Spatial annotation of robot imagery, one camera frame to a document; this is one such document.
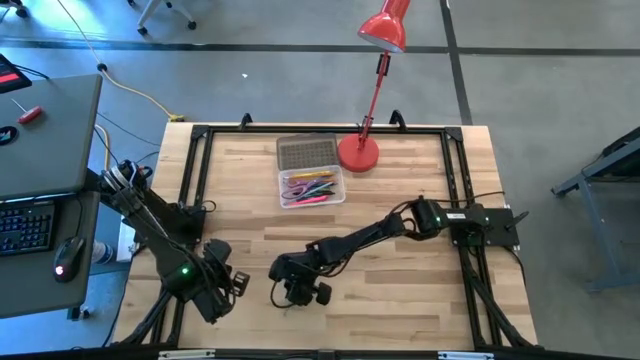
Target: yellow cable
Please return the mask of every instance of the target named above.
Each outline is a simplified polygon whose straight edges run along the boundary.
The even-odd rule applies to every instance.
[[[62,4],[62,2],[60,0],[58,0],[58,4],[60,4],[60,6],[62,6],[62,9],[64,10],[64,12],[67,13],[67,15],[69,15],[69,18],[71,19],[71,21],[73,21],[74,24],[76,24],[76,27],[78,28],[78,31],[80,31],[80,34],[82,34],[82,37],[84,38],[84,42],[87,44],[87,46],[89,47],[89,50],[91,50],[91,53],[93,54],[93,57],[96,59],[96,62],[99,64],[102,64],[102,61],[100,61],[100,58],[98,57],[98,54],[96,54],[96,51],[93,49],[93,46],[91,46],[91,43],[89,42],[89,39],[87,38],[87,35],[85,35],[84,31],[82,31],[82,28],[80,28],[80,25],[78,24],[78,22],[76,21],[76,19],[74,19],[74,17],[71,15],[71,13],[69,12],[69,10],[67,10],[67,8]],[[184,115],[176,115],[173,114],[171,112],[169,112],[169,110],[167,110],[167,108],[165,108],[164,106],[162,106],[162,104],[160,104],[156,99],[152,98],[151,96],[143,93],[142,91],[136,90],[136,89],[132,89],[128,86],[122,85],[119,82],[115,81],[111,76],[109,76],[109,74],[107,73],[106,70],[100,70],[100,72],[102,73],[102,75],[104,75],[107,79],[109,79],[109,81],[111,81],[111,83],[123,90],[127,90],[130,91],[134,94],[140,95],[144,98],[146,98],[147,100],[151,101],[152,103],[154,103],[157,107],[159,107],[162,111],[164,111],[165,114],[167,114],[167,116],[169,117],[169,122],[174,122],[174,121],[184,121]]]
[[[109,133],[102,126],[95,124],[96,129],[102,131],[102,135],[104,135],[104,169],[109,170],[109,149],[111,148],[111,143],[109,142]]]

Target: red desk lamp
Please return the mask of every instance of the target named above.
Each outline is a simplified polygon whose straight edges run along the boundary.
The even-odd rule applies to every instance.
[[[369,18],[358,30],[358,35],[361,38],[385,51],[378,63],[378,81],[369,113],[364,118],[362,131],[359,134],[344,137],[338,145],[340,164],[349,171],[365,172],[371,170],[378,162],[380,151],[375,140],[369,138],[369,128],[373,122],[373,109],[376,106],[382,78],[387,75],[389,70],[389,61],[391,60],[389,52],[401,53],[405,50],[406,40],[402,19],[407,13],[409,2],[410,0],[385,0],[380,13]]]

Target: gray floor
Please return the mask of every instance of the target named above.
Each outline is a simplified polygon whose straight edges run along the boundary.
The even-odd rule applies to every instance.
[[[25,3],[32,19],[24,21],[10,12],[0,23],[0,37],[80,39],[55,2]],[[131,9],[124,0],[64,3],[91,38],[143,41],[135,32],[139,7]],[[180,16],[161,7],[147,24],[152,37],[144,41],[363,45],[355,31],[380,3],[189,1],[199,22],[196,31],[184,29]],[[631,0],[450,0],[449,4],[460,46],[640,45],[636,21],[640,3]],[[413,1],[406,27],[410,45],[446,46],[437,0]],[[85,50],[3,48],[0,40],[0,52],[50,76],[95,71]],[[118,79],[152,93],[192,121],[239,121],[243,113],[251,112],[256,121],[357,122],[370,100],[377,62],[377,55],[359,53],[98,53]],[[473,122],[491,129],[507,199],[515,210],[531,212],[519,232],[540,344],[637,358],[640,288],[585,292],[584,282],[602,270],[593,233],[581,199],[573,194],[557,200],[549,189],[638,126],[640,58],[462,56],[461,63]],[[398,108],[410,123],[460,124],[448,55],[397,55],[391,65],[376,112],[379,119]],[[100,110],[151,141],[162,138],[166,116],[146,100],[106,82]],[[155,150],[104,125],[118,157],[138,159]],[[90,166],[100,169],[103,156],[101,144],[94,143]],[[155,159],[148,164],[155,164]],[[606,218],[616,216],[608,210],[615,207],[619,208],[607,206]],[[100,346],[114,319],[125,277],[122,271],[91,277],[87,302],[97,312],[88,322],[70,323],[63,312],[0,320],[0,353]],[[58,331],[49,330],[54,324]]]

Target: wooden tabletop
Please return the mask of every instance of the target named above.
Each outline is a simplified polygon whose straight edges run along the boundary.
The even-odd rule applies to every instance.
[[[167,125],[153,190],[168,202],[178,199],[192,126]],[[488,128],[462,130],[474,192],[501,190]],[[207,215],[203,239],[228,241],[233,248],[229,264],[249,273],[251,281],[235,309],[215,325],[204,322],[189,303],[180,347],[471,349],[460,260],[448,231],[424,242],[389,239],[356,253],[341,275],[323,280],[333,287],[327,306],[312,302],[282,310],[271,305],[273,283],[267,273],[279,254],[303,251],[307,242],[370,225],[399,202],[418,195],[448,199],[438,137],[375,135],[380,147],[378,165],[366,174],[344,172],[347,198],[343,204],[282,209],[276,164],[279,136],[238,133],[214,137],[204,199],[215,201],[218,208]],[[189,199],[194,196],[202,148],[198,149]],[[455,148],[451,149],[457,159]],[[486,207],[504,205],[502,195],[482,197],[478,202]],[[535,343],[518,264],[501,248],[488,248],[487,259],[496,301],[522,335]],[[154,258],[142,252],[132,264],[115,341],[129,335],[142,320],[159,287]],[[284,301],[283,293],[277,290],[276,299]],[[482,305],[479,312],[485,338],[490,339]],[[170,320],[168,316],[165,333]]]

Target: keyboard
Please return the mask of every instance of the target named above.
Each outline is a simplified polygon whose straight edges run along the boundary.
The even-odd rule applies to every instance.
[[[0,204],[0,256],[51,249],[53,200]]]

